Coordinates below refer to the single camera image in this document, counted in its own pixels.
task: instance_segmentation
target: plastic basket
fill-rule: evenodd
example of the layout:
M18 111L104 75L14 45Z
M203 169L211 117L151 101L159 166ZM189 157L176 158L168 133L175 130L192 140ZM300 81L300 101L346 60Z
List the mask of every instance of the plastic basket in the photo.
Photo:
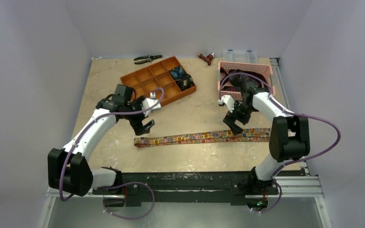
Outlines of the plastic basket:
M220 68L223 67L227 72L231 69L239 69L243 71L252 71L261 74L265 77L268 85L272 86L271 83L271 75L273 74L272 67L269 65L263 64L252 64L252 63L236 63L236 62L226 62L221 61L218 65L218 91L220 91L220 83L223 78L221 78ZM275 94L275 87L272 86L272 94ZM233 92L233 91L221 91L221 95L230 95L233 97L234 100L241 101L241 93L240 92Z

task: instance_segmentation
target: gray wall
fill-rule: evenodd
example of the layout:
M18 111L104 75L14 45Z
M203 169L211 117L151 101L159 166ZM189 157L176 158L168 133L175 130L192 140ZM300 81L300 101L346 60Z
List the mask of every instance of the gray wall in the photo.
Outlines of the gray wall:
M280 62L292 109L337 123L343 139L309 162L334 227L365 228L365 0L314 0ZM312 152L334 141L311 122Z
M63 0L0 0L0 227L36 227L47 153L70 139L89 53Z
M93 56L221 54L279 57L311 0L65 0Z

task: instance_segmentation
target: wooden organizer box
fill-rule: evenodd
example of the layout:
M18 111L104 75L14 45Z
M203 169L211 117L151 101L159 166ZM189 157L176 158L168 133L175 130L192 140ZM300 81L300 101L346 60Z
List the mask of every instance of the wooden organizer box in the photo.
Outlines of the wooden organizer box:
M149 97L149 94L154 89L161 87L164 90L164 99L160 102L162 106L183 98L196 91L196 85L181 91L169 70L176 66L188 73L175 56L166 58L160 62L151 64L147 67L134 71L130 74L121 77L122 84L132 87L136 90L136 97L144 95ZM156 92L156 98L159 99L162 92Z

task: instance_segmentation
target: plier handle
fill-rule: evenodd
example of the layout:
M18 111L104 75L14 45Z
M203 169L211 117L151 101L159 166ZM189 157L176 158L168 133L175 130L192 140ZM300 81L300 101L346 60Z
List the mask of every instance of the plier handle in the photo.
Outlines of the plier handle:
M158 55L158 56L139 56L139 57L134 58L134 61L141 60L141 59L144 59L144 60L138 61L138 62L134 62L134 63L135 64L150 63L153 60L158 59L158 58L161 58L161 57L163 57L163 56L162 55Z

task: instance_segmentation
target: colorful ribbon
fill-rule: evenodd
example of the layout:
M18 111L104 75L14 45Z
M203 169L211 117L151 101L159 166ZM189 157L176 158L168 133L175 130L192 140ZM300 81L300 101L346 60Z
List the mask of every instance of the colorful ribbon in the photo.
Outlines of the colorful ribbon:
M231 130L203 132L194 134L179 134L158 138L134 138L136 147L164 146L194 143L225 143L225 142L269 142L270 128L244 129L243 133L233 135Z

